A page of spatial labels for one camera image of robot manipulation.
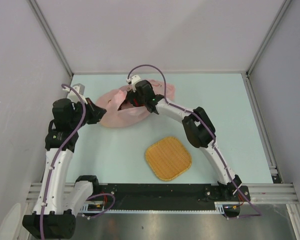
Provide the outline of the pink plastic bag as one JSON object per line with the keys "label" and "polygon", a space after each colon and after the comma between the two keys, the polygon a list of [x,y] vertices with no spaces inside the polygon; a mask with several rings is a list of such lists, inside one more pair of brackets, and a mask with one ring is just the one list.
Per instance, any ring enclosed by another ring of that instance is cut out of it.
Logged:
{"label": "pink plastic bag", "polygon": [[126,128],[146,119],[150,112],[145,106],[133,106],[126,101],[129,86],[113,89],[96,101],[96,105],[106,109],[100,124],[106,128]]}

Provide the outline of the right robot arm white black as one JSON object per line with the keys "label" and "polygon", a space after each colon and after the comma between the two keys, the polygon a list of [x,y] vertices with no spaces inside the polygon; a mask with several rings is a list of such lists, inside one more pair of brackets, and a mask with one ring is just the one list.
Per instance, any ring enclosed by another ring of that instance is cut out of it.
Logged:
{"label": "right robot arm white black", "polygon": [[144,106],[150,113],[164,115],[181,123],[189,143],[204,154],[216,172],[221,196],[227,201],[237,197],[242,181],[224,159],[217,143],[216,129],[205,110],[202,107],[189,109],[174,103],[167,98],[166,84],[164,94],[158,94],[148,80],[138,75],[126,81],[129,86],[126,100],[134,107]]}

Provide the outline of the woven bamboo tray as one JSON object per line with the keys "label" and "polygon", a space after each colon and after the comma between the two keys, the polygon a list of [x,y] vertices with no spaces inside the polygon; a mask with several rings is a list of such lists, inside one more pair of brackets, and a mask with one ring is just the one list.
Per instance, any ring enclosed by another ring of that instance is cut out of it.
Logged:
{"label": "woven bamboo tray", "polygon": [[192,156],[183,143],[167,136],[147,148],[145,160],[155,176],[162,181],[172,181],[192,166]]}

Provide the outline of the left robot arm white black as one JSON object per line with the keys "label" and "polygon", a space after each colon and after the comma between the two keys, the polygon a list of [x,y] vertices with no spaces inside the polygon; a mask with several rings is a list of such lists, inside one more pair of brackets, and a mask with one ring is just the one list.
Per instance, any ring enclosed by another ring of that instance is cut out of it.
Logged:
{"label": "left robot arm white black", "polygon": [[101,188],[95,175],[79,176],[68,196],[64,191],[78,130],[98,123],[106,112],[89,98],[77,102],[62,98],[52,104],[53,119],[45,137],[45,170],[40,193],[33,212],[22,220],[23,227],[34,238],[70,239],[85,201],[100,196]]}

